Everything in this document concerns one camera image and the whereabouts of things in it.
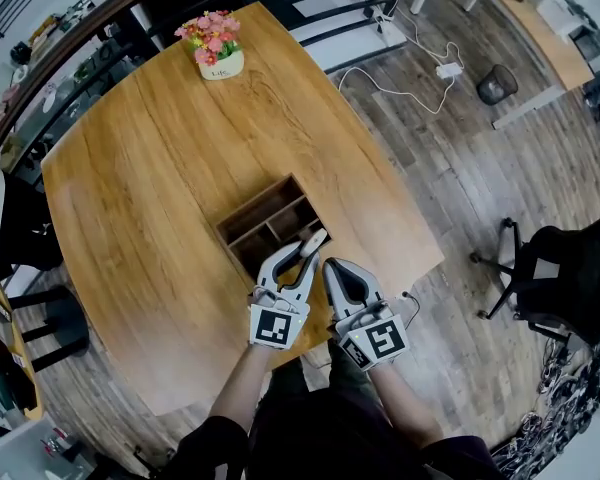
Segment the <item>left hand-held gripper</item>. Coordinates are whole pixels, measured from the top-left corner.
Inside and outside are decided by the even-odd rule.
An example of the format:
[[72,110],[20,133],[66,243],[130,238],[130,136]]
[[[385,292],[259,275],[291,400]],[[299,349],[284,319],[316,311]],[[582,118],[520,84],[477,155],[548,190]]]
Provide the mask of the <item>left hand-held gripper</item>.
[[302,262],[301,269],[292,284],[279,288],[278,278],[299,263],[301,242],[285,245],[266,258],[256,277],[256,285],[277,292],[280,309],[256,307],[250,312],[251,344],[259,344],[276,349],[289,349],[302,330],[310,306],[307,299],[319,265],[318,250],[312,252]]

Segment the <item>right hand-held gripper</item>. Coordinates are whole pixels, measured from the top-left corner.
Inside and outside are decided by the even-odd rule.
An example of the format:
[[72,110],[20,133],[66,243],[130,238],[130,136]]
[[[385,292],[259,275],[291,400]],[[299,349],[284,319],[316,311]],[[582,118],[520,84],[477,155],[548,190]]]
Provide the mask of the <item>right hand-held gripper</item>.
[[337,343],[361,371],[404,352],[405,325],[401,316],[381,301],[380,284],[371,272],[331,257],[324,262],[323,279],[334,320],[338,321]]

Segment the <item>white oblong plastic device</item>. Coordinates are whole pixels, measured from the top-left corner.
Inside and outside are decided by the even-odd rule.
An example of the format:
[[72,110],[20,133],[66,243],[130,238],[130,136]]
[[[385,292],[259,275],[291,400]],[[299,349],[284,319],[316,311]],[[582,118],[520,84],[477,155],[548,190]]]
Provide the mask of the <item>white oblong plastic device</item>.
[[313,253],[317,252],[321,246],[321,244],[327,238],[327,231],[325,228],[318,229],[315,233],[313,233],[308,239],[306,239],[299,251],[299,254],[302,258],[308,258]]

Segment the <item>brown wooden compartment organizer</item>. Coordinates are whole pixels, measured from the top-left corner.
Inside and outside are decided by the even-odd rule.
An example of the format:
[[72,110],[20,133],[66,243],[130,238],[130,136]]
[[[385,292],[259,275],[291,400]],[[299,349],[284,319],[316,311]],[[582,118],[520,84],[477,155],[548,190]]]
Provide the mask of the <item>brown wooden compartment organizer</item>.
[[237,288],[257,280],[261,263],[278,249],[327,230],[308,192],[292,173],[244,201],[214,224],[227,266],[222,282]]

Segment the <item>person's right forearm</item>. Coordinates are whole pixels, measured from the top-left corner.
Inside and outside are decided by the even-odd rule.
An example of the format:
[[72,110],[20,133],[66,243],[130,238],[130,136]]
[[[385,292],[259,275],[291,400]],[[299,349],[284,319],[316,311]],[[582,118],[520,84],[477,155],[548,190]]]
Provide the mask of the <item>person's right forearm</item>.
[[368,371],[392,426],[422,449],[444,438],[434,413],[422,402],[391,363],[380,363]]

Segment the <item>person's left forearm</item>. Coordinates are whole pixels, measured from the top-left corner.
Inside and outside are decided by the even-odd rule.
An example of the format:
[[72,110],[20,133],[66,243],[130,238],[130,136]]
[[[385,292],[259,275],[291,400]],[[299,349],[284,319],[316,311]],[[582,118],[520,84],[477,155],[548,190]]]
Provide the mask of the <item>person's left forearm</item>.
[[274,353],[273,348],[249,344],[214,401],[209,416],[227,418],[249,431]]

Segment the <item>grey plastic bin with parts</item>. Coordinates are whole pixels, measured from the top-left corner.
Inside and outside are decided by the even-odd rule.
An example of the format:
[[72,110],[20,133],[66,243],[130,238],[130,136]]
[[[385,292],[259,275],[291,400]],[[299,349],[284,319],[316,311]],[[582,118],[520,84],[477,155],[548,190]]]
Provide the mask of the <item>grey plastic bin with parts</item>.
[[80,456],[62,456],[55,422],[28,421],[0,438],[0,480],[86,480],[93,467]]

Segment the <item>person's left hand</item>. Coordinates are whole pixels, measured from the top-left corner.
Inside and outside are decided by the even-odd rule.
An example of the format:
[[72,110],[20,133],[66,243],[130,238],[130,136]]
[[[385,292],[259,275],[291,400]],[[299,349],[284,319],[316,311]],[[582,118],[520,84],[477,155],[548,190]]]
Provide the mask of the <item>person's left hand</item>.
[[279,295],[276,291],[256,285],[248,296],[249,311],[252,312],[256,307],[280,309],[278,300]]

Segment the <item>person's green trousers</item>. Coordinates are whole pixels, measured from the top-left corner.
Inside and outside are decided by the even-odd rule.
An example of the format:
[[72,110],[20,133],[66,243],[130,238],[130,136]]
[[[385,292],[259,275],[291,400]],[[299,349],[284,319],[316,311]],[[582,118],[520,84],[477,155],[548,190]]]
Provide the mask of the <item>person's green trousers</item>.
[[[327,341],[331,371],[327,390],[360,402],[380,405],[380,399],[367,375],[333,338]],[[268,389],[260,404],[273,404],[310,394],[300,358],[295,358],[272,371]]]

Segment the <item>person's dark purple shirt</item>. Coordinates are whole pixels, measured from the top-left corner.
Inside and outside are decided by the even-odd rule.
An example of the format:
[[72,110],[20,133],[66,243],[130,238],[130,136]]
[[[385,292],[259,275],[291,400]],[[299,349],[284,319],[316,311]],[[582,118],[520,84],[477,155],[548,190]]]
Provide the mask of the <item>person's dark purple shirt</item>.
[[313,391],[262,406],[245,431],[209,417],[161,480],[506,480],[476,436],[407,441],[370,403]]

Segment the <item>black office chair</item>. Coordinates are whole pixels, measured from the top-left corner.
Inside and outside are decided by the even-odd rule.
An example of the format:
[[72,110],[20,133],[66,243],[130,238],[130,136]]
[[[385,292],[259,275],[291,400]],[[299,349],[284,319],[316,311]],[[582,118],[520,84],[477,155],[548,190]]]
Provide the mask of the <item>black office chair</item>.
[[491,320],[516,297],[514,318],[550,339],[566,344],[573,336],[594,348],[600,343],[600,218],[581,230],[555,226],[539,229],[523,242],[519,225],[506,218],[513,230],[513,264],[507,266],[470,254],[470,261],[509,276],[499,300],[478,316]]

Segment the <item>black round stool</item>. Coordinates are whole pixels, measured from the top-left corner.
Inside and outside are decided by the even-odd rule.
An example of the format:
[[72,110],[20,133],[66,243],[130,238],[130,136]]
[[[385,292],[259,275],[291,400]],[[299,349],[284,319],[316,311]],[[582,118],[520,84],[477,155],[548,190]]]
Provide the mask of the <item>black round stool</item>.
[[76,296],[65,286],[8,298],[12,313],[16,310],[42,305],[44,324],[21,332],[24,343],[53,336],[59,347],[31,360],[34,372],[42,371],[70,356],[80,357],[90,346],[89,326],[83,308]]

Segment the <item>pink flowers in white pot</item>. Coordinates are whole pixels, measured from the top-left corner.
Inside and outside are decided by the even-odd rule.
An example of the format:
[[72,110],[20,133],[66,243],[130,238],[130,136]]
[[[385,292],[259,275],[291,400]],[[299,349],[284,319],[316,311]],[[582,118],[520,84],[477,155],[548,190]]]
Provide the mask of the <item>pink flowers in white pot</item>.
[[180,25],[174,36],[188,44],[201,76],[216,81],[232,78],[244,68],[239,30],[240,22],[229,11],[205,11]]

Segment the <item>black mesh waste bin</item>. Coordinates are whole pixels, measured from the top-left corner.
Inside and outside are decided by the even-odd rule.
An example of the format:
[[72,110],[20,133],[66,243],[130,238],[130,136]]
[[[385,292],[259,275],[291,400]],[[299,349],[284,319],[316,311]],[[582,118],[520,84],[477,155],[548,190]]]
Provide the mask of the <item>black mesh waste bin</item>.
[[494,106],[518,92],[518,82],[513,73],[501,64],[494,65],[476,85],[479,99],[488,106]]

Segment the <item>round wooden side table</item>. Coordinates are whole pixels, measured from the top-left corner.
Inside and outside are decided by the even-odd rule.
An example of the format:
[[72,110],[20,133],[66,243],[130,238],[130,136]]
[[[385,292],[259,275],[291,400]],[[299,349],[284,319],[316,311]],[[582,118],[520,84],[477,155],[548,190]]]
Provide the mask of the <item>round wooden side table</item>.
[[41,391],[36,383],[14,311],[0,286],[0,381],[9,392],[13,405],[27,420],[44,416]]

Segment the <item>wooden desk with white legs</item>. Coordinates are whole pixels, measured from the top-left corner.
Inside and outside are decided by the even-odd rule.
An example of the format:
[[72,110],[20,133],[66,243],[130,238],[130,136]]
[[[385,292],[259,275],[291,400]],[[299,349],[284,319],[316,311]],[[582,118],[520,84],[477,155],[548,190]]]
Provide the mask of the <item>wooden desk with white legs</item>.
[[[465,9],[469,11],[476,1],[467,0]],[[493,129],[499,130],[565,94],[580,92],[593,80],[594,74],[576,45],[555,34],[532,4],[515,0],[491,1],[524,38],[550,80],[546,89],[491,123]]]

